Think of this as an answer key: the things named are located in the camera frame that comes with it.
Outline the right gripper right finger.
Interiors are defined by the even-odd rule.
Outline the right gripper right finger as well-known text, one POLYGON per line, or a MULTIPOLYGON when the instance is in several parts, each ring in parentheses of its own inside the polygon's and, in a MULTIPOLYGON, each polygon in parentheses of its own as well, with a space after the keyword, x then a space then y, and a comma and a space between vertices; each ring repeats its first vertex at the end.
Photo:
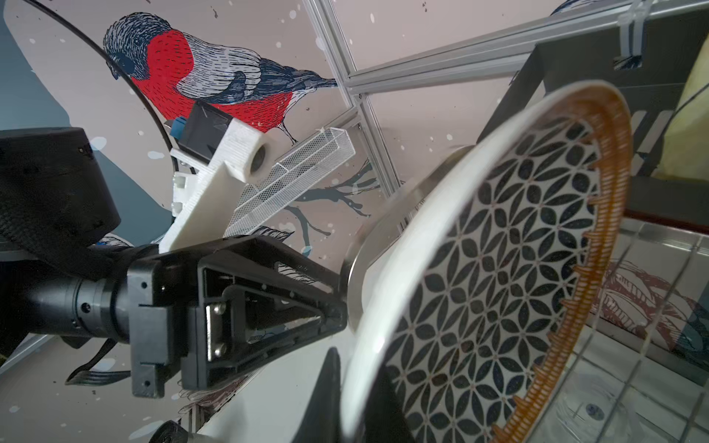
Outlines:
POLYGON ((365 442, 415 442, 388 376, 377 376, 369 394, 365 442))

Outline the steel two-tier dish rack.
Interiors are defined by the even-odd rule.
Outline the steel two-tier dish rack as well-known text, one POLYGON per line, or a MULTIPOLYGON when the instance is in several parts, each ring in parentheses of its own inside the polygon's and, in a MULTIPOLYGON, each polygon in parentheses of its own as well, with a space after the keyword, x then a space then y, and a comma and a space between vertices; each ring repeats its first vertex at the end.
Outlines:
MULTIPOLYGON (((339 291, 355 332, 373 262, 393 252, 405 216, 452 170, 456 151, 407 183, 347 252, 339 291)), ((708 238, 626 219, 576 347, 528 442, 708 439, 708 238)))

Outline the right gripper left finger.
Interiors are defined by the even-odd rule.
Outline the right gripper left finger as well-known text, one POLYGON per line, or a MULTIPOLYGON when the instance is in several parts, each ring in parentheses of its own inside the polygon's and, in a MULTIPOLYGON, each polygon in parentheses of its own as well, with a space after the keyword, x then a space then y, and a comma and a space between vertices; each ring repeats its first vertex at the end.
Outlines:
POLYGON ((303 420, 293 443, 340 441, 341 359, 336 348, 328 350, 303 420))

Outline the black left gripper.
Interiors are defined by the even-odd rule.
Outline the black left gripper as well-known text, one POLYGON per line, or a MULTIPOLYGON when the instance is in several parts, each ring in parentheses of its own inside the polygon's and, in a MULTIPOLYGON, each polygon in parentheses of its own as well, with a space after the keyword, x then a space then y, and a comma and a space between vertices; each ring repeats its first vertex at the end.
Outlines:
POLYGON ((238 236, 160 254, 132 247, 126 274, 132 393, 160 399, 182 373, 215 391, 341 332, 339 276, 269 236, 238 236))

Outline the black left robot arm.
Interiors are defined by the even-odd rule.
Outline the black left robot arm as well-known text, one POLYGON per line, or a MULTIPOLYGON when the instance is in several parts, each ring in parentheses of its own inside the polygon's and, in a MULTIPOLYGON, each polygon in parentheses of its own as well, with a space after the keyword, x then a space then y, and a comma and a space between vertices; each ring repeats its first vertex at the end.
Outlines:
POLYGON ((99 338, 131 350, 130 367, 75 369, 70 385, 130 380, 140 398, 209 391, 341 332, 336 273, 269 236, 237 236, 162 253, 105 247, 120 218, 85 132, 1 134, 1 357, 26 336, 73 347, 99 338))

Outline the white patterned plate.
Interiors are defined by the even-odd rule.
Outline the white patterned plate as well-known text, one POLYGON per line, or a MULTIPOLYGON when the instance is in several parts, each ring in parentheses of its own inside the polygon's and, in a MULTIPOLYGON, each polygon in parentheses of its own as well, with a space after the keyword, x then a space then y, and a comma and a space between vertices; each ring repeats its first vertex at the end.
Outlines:
POLYGON ((415 442, 523 442, 609 265, 630 187, 631 116, 601 80, 495 129, 426 196, 373 284, 340 403, 365 442, 388 376, 415 442))

